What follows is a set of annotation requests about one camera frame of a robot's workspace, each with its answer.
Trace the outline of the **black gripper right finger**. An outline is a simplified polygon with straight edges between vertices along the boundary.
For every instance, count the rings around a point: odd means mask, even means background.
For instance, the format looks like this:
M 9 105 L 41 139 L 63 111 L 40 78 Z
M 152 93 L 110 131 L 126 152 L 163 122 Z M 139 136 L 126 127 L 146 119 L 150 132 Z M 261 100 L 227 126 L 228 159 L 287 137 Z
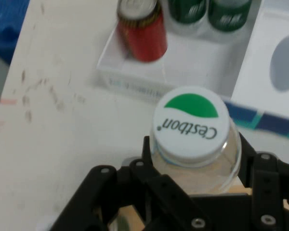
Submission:
M 256 152 L 240 134 L 239 179 L 252 190 L 250 225 L 253 231 L 289 231 L 289 164 L 269 152 Z

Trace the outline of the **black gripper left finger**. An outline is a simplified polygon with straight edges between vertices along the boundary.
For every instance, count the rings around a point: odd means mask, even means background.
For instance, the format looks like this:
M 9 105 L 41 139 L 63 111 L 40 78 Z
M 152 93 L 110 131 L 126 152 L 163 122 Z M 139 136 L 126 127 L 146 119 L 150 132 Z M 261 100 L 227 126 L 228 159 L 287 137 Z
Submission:
M 147 231 L 210 231 L 212 221 L 171 179 L 153 166 L 149 137 L 128 166 L 93 167 L 57 220 L 53 231 L 106 231 L 120 208 L 133 206 Z

